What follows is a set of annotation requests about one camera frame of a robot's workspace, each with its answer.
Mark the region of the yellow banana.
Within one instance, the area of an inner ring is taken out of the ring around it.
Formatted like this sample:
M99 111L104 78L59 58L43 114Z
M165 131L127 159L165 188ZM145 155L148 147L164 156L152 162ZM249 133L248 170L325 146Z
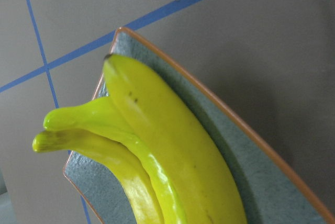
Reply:
M164 223L148 174L122 144L74 129L41 132L32 148L72 152L63 174L101 223Z
M175 179L177 145L169 137L157 137L146 127L133 129L109 97L49 112L44 131L85 130L122 144L139 161L151 181L164 223L187 223L187 215Z
M165 223L246 223L232 174L198 119L150 67L110 55L112 104L136 136L126 142L152 181Z

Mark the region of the grey square plate orange rim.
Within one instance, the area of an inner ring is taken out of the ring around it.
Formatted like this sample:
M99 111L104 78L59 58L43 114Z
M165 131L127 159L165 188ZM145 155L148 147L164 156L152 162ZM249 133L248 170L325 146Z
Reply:
M232 109L171 57L129 28L110 47L158 72L188 105L223 154L240 192L248 223L334 223L333 214L296 172ZM72 152L64 176L100 223L134 223L112 173Z

